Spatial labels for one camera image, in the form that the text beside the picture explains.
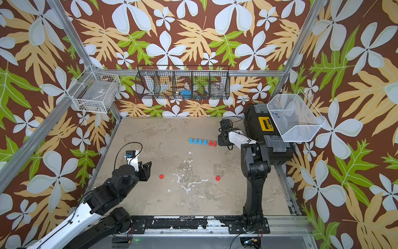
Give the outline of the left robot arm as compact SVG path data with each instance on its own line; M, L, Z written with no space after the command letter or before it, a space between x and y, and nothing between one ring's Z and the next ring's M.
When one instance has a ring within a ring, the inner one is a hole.
M102 239L131 227L131 216L119 203L138 182L146 182L151 174L151 162L138 167L122 165L111 178L90 191L76 208L52 232L30 245L31 249L88 249Z

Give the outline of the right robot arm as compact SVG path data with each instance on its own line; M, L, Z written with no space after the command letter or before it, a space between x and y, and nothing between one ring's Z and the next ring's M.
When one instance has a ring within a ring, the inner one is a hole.
M240 149L241 171L247 181L246 202L243 207L242 227L246 231L262 228L265 218L262 209L262 197L267 175L271 171L271 163L265 144L251 139L233 127L231 119L222 119L219 128L218 145L231 149Z

